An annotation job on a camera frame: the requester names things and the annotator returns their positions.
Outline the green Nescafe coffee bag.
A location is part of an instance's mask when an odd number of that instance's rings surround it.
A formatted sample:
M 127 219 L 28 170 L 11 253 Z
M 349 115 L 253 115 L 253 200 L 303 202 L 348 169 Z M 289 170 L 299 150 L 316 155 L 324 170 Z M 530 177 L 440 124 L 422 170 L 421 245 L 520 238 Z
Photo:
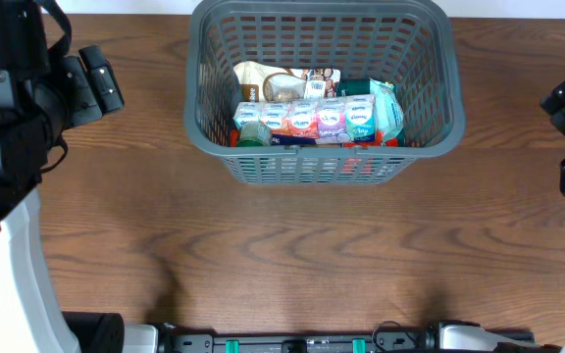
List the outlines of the green Nescafe coffee bag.
M 345 142 L 344 146 L 388 146 L 388 147 L 404 147 L 405 136 L 404 126 L 400 134 L 396 138 L 381 142 L 379 134 L 377 133 L 376 119 L 375 119 L 375 95 L 370 93 L 370 78 L 357 78 L 342 80 L 337 88 L 338 97 L 348 97 L 352 100 L 352 96 L 374 96 L 373 113 L 372 117 L 365 122 L 351 123 L 346 121 L 347 133 L 350 135 L 350 141 Z

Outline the white tissue multipack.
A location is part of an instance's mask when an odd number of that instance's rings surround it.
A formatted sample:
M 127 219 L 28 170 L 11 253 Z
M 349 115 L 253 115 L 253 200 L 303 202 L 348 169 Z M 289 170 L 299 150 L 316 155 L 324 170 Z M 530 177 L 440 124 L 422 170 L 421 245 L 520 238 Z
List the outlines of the white tissue multipack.
M 259 122 L 273 135 L 312 139 L 317 144 L 373 140 L 376 96 L 342 96 L 289 102 L 242 102 L 233 115 L 239 130 Z

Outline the pale green wipes packet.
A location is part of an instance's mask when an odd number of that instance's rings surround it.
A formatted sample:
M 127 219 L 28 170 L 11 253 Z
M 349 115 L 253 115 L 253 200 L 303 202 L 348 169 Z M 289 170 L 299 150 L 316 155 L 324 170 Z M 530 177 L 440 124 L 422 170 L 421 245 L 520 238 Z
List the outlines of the pale green wipes packet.
M 370 79 L 370 93 L 375 95 L 375 119 L 381 142 L 394 139 L 404 126 L 404 113 L 389 82 Z

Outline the beige brown snack pouch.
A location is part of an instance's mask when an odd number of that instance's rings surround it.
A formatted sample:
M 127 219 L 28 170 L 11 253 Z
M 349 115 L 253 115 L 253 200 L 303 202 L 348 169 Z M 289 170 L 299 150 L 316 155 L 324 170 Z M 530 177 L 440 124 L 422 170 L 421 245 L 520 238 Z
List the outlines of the beige brown snack pouch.
M 257 62 L 233 67 L 242 97 L 249 102 L 288 102 L 336 97 L 337 69 L 286 69 Z

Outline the green lid jar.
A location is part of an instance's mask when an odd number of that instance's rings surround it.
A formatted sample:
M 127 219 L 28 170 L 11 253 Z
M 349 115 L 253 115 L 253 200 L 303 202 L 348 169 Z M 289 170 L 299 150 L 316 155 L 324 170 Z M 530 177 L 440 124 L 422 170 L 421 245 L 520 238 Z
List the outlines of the green lid jar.
M 239 131 L 237 147 L 267 147 L 272 143 L 272 131 L 261 122 L 245 123 Z

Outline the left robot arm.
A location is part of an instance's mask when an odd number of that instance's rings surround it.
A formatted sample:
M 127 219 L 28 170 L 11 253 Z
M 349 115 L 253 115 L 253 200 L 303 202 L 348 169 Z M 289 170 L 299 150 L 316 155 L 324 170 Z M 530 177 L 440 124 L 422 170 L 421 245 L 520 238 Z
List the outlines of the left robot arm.
M 100 48 L 71 55 L 72 36 L 54 0 L 0 0 L 0 352 L 155 352 L 153 326 L 63 311 L 48 274 L 38 187 L 49 153 L 125 104 Z

